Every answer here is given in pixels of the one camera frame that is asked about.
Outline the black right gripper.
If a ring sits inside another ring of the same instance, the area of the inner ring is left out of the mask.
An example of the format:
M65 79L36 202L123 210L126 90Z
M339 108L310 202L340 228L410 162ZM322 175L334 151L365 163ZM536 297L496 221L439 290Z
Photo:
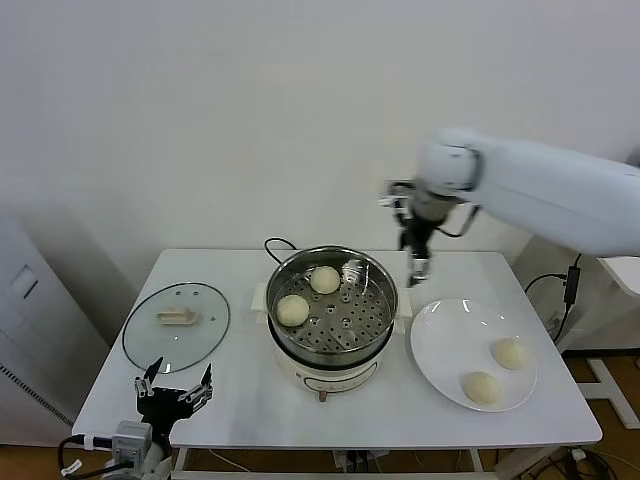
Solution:
M436 223L420 217L397 215L399 226L398 249L407 250L408 280L407 287L412 288L429 278L430 250L428 242L436 230Z

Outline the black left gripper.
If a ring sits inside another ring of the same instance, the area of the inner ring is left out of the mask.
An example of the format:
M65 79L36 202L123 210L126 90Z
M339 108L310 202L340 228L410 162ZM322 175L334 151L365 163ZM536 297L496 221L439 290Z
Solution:
M188 391L153 388L162 362L163 357L159 357L147 367L142 377L134 380L137 411L142 415L142 422L152 427L154 435L169 435L177 421L193 415L193 404L206 404L213 395L211 364L207 366L200 383Z

